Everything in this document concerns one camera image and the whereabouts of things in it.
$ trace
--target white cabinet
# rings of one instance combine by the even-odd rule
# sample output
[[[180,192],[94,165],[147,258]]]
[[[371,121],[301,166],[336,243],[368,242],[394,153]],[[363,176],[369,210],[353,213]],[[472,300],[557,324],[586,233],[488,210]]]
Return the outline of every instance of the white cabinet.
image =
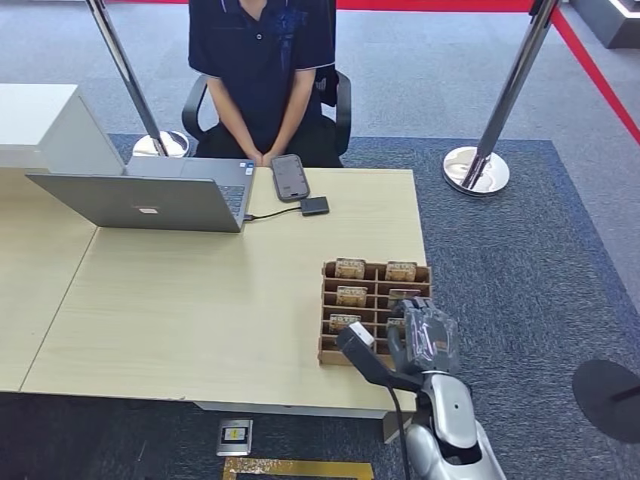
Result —
[[[124,165],[77,85],[0,84],[0,167],[120,175]]]

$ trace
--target person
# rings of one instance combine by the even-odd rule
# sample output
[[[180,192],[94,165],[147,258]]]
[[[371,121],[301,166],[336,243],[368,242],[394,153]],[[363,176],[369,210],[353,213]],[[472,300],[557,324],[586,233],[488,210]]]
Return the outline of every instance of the person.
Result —
[[[315,72],[332,65],[326,0],[189,0],[189,63],[208,76],[220,122],[198,157],[270,166],[296,154],[306,167],[341,167],[322,116]]]

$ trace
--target red floor stripe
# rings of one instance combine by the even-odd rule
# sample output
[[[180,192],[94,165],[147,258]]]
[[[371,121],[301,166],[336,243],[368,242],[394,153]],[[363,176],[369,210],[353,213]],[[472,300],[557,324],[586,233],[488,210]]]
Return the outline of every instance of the red floor stripe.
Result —
[[[339,10],[528,12],[532,0],[337,0]],[[189,3],[188,0],[107,0],[108,3]]]
[[[188,0],[107,0],[110,3],[188,3]],[[528,12],[532,0],[337,0],[340,10],[382,10],[414,12]],[[640,129],[620,102],[609,82],[589,55],[577,35],[558,9],[553,25],[567,46],[629,132],[640,144]]]
[[[589,75],[591,80],[600,90],[609,105],[617,115],[622,123],[629,130],[636,142],[640,144],[640,129],[633,121],[631,115],[624,108],[624,105],[616,95],[616,92],[609,85],[609,82],[602,75],[602,72],[595,65],[595,62],[580,41],[575,32],[569,25],[569,22],[562,15],[560,10],[556,10],[553,16],[553,25],[562,36],[565,43],[582,65],[582,68]]]

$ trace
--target silver laptop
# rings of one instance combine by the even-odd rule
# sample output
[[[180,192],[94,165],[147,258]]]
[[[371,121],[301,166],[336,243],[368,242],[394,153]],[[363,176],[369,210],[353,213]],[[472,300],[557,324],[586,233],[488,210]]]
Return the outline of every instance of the silver laptop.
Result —
[[[122,176],[26,176],[100,227],[238,233],[245,219],[254,164],[134,157]]]

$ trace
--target person's hand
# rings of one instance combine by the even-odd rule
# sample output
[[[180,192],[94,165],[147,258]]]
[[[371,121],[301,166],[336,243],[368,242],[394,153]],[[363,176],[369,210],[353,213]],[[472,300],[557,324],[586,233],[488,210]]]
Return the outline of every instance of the person's hand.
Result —
[[[249,160],[253,160],[254,163],[256,164],[257,167],[263,166],[263,155],[258,150],[255,150],[254,152],[249,152],[247,154],[247,158]]]
[[[266,152],[262,156],[262,166],[270,167],[271,161],[277,156],[278,156],[278,154],[273,151]]]

